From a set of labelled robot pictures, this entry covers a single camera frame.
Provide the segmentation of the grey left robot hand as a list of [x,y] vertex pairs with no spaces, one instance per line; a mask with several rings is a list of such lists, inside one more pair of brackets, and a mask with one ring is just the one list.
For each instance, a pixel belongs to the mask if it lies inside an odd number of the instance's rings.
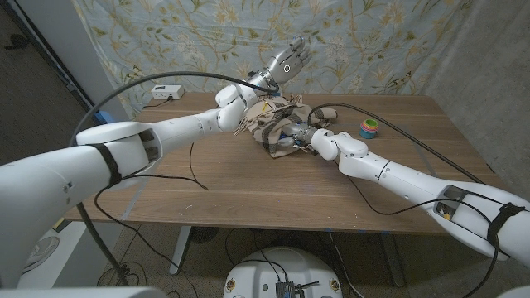
[[249,83],[275,89],[297,76],[311,60],[311,50],[302,36],[295,36],[289,45],[277,51],[267,65],[250,77]]

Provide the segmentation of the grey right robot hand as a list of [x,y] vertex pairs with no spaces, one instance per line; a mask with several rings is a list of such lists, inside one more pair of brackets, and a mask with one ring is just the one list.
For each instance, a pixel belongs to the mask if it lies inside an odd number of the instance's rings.
[[307,123],[290,123],[282,127],[282,137],[278,143],[283,147],[313,151],[311,140],[316,131],[315,127],[309,126]]

